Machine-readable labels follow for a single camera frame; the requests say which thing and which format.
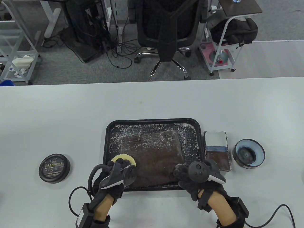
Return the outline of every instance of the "black glove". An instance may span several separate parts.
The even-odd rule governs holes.
[[[121,169],[124,169],[125,167],[127,167],[128,165],[131,164],[129,160],[123,160],[122,158],[117,159],[116,162],[121,164]],[[104,178],[106,178],[107,176],[110,175],[110,171],[112,170],[112,168],[114,166],[114,162],[109,161],[107,166],[108,166],[108,169],[103,169],[102,172],[100,173],[99,177],[94,181],[93,187],[92,187],[92,191],[93,191],[92,196],[95,196],[97,193],[99,195],[101,193],[102,193],[102,195],[110,194],[114,198],[114,202],[113,202],[113,205],[114,205],[116,203],[117,199],[119,199],[122,196],[125,186],[124,186],[124,184],[120,184],[120,185],[116,185],[116,186],[113,186],[113,187],[107,188],[107,189],[99,189],[99,183]]]
[[[214,163],[213,160],[205,161],[205,164],[207,166],[214,168],[213,163]],[[218,193],[222,194],[225,198],[229,197],[226,191],[224,190],[223,186],[219,183],[216,183],[214,181],[196,183],[192,181],[188,175],[188,164],[176,165],[175,170],[173,171],[173,175],[179,180],[178,185],[182,189],[190,193],[193,201],[197,201],[198,193],[201,190],[204,190],[201,199],[199,200],[198,208],[200,210],[204,209],[207,212],[212,210],[212,208],[207,204],[207,202],[214,191],[217,191]]]

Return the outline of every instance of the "plastic bottle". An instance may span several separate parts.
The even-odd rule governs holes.
[[[223,51],[219,50],[219,55],[216,58],[217,62],[222,64],[223,63]]]

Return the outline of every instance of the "round black container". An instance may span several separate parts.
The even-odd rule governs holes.
[[[256,168],[265,160],[263,147],[252,139],[238,141],[232,151],[232,155],[235,161],[246,169]]]
[[[70,167],[70,161],[64,155],[52,154],[40,164],[39,176],[43,181],[55,184],[67,177]]]

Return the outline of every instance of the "black tray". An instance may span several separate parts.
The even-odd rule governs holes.
[[[120,139],[125,136],[160,133],[175,130],[181,143],[185,163],[204,161],[205,152],[202,144],[201,127],[190,118],[184,119],[141,119],[116,120],[106,129],[103,164],[120,154]],[[177,183],[146,188],[126,188],[125,191],[180,190]]]

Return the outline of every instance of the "computer tower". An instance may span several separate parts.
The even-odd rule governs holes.
[[[69,0],[66,11],[80,42],[107,51],[104,48],[111,46],[111,39],[101,0]]]

